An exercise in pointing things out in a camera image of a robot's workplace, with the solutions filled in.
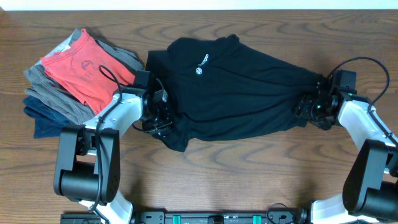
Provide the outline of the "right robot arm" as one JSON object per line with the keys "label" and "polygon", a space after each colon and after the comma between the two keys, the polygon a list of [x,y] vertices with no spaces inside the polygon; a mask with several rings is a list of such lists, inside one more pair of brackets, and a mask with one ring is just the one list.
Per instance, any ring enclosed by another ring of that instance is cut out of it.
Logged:
{"label": "right robot arm", "polygon": [[383,179],[397,177],[397,137],[370,100],[357,94],[355,83],[355,72],[336,70],[295,107],[296,116],[320,129],[344,127],[359,150],[342,193],[312,202],[307,223],[397,221],[397,184]]}

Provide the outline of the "black t-shirt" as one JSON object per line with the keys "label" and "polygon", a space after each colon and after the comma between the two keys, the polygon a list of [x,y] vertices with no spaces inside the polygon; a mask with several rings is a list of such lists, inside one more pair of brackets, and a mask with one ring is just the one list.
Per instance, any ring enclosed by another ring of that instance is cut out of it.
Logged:
{"label": "black t-shirt", "polygon": [[172,109],[171,127],[155,137],[179,152],[193,138],[229,141],[304,127],[294,107],[324,79],[236,35],[177,39],[166,50],[150,51],[146,70],[162,82]]}

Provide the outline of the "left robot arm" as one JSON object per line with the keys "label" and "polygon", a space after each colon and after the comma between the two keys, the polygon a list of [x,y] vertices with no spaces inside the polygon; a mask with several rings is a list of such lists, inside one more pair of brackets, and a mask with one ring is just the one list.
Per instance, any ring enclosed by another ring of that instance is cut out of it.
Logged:
{"label": "left robot arm", "polygon": [[62,129],[53,188],[90,211],[77,223],[139,223],[133,204],[119,191],[120,139],[137,121],[147,134],[160,135],[171,127],[168,95],[149,71],[136,72],[134,83],[124,85],[106,67],[99,69],[117,89],[94,118]]}

